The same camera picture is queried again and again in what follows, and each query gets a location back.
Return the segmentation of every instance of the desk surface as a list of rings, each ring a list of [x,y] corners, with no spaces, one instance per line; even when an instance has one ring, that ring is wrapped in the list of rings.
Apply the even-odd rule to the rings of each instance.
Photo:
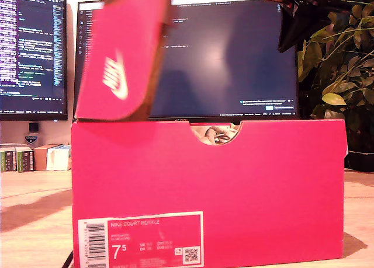
[[[374,267],[374,173],[346,171],[344,258],[262,268]],[[71,172],[1,174],[1,267],[59,268],[72,250]]]

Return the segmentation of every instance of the cable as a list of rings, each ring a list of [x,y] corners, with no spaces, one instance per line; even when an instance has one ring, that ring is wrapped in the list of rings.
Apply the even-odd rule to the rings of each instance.
[[[67,260],[65,261],[62,268],[69,268],[69,265],[71,264],[71,262],[72,262],[72,251],[69,254],[69,256],[68,256]]]

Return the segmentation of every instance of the monitor screen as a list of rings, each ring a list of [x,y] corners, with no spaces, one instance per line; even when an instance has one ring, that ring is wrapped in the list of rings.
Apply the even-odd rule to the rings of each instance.
[[[66,120],[66,0],[0,0],[1,120]]]
[[[76,85],[89,54],[92,10],[100,8],[102,2],[79,5]],[[151,119],[238,123],[298,118],[296,50],[277,50],[279,5],[172,0],[172,15]]]

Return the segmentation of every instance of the nike logo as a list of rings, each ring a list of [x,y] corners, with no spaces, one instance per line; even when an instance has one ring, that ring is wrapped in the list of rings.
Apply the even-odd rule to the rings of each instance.
[[[113,94],[120,100],[125,100],[129,95],[127,88],[126,74],[121,53],[116,52],[117,61],[106,57],[103,83],[109,87]]]

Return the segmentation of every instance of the small box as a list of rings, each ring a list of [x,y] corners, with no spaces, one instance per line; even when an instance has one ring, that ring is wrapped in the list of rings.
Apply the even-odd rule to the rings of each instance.
[[[47,151],[49,148],[57,147],[61,144],[47,144],[34,148],[35,170],[47,169]]]
[[[47,151],[47,170],[71,169],[71,145],[59,145]]]
[[[17,170],[16,149],[14,147],[0,148],[1,172]]]
[[[19,173],[34,170],[34,150],[29,147],[16,147],[17,170]]]

